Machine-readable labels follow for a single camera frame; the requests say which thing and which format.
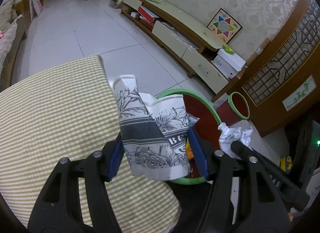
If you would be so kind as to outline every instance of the yellow striped cloth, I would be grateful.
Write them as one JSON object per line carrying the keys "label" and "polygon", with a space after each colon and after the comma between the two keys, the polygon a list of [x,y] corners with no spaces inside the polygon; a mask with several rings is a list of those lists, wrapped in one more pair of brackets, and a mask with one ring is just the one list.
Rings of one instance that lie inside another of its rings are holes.
{"label": "yellow striped cloth", "polygon": [[[0,192],[27,226],[60,158],[83,159],[116,138],[117,106],[98,55],[9,87],[0,93],[0,106]],[[92,225],[84,180],[79,184],[84,222]],[[165,233],[180,216],[166,183],[132,176],[126,157],[106,187],[123,233]]]}

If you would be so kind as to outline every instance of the blue gripper pad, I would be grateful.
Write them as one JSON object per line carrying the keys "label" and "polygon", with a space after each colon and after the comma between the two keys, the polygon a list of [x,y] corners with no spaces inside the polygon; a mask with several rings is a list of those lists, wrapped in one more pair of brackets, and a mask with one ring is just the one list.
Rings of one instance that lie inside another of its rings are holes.
{"label": "blue gripper pad", "polygon": [[200,137],[194,127],[189,128],[188,133],[189,144],[199,170],[199,174],[209,180],[210,173],[208,169],[208,159],[200,144]]}
{"label": "blue gripper pad", "polygon": [[116,146],[114,147],[113,152],[109,157],[109,161],[108,161],[107,178],[109,180],[111,180],[113,177],[117,175],[123,155],[124,155],[124,147],[122,144],[121,136],[119,134],[116,139]]}

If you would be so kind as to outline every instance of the wooden door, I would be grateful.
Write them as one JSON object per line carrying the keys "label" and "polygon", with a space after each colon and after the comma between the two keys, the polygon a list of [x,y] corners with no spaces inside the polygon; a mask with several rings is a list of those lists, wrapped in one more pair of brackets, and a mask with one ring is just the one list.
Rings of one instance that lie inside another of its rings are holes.
{"label": "wooden door", "polygon": [[250,120],[261,136],[286,125],[319,100],[319,41],[319,6],[315,0],[299,0],[279,34],[228,91],[246,97]]}

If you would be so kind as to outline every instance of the drawer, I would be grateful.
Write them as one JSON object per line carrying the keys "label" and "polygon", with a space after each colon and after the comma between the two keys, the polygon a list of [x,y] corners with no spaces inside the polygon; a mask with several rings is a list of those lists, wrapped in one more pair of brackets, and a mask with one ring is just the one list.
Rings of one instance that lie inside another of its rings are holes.
{"label": "drawer", "polygon": [[130,7],[134,8],[135,10],[139,9],[139,6],[142,5],[142,1],[140,0],[123,0],[123,2]]}
{"label": "drawer", "polygon": [[187,49],[182,56],[182,59],[216,94],[228,84],[228,80],[196,50]]}
{"label": "drawer", "polygon": [[156,21],[152,33],[159,38],[164,44],[166,44],[178,57],[182,57],[183,53],[187,49],[187,45],[177,40],[172,34],[174,32],[160,21]]}

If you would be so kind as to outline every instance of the trash bin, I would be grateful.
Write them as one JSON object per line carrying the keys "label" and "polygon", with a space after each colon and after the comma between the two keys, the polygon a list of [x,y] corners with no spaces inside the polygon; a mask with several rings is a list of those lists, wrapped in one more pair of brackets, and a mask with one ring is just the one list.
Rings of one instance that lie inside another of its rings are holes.
{"label": "trash bin", "polygon": [[228,99],[216,109],[216,112],[227,126],[247,120],[250,116],[248,102],[239,92],[231,93]]}
{"label": "trash bin", "polygon": [[[212,104],[207,99],[186,89],[167,90],[157,95],[156,98],[159,99],[173,94],[183,95],[187,113],[200,118],[195,124],[199,136],[204,140],[210,141],[213,147],[216,150],[219,150],[220,131],[218,130],[218,126],[221,124],[221,120],[212,107]],[[195,160],[191,159],[189,160],[189,163],[192,172],[188,176],[172,180],[172,182],[183,185],[193,185],[205,182],[205,179],[199,174]]]}

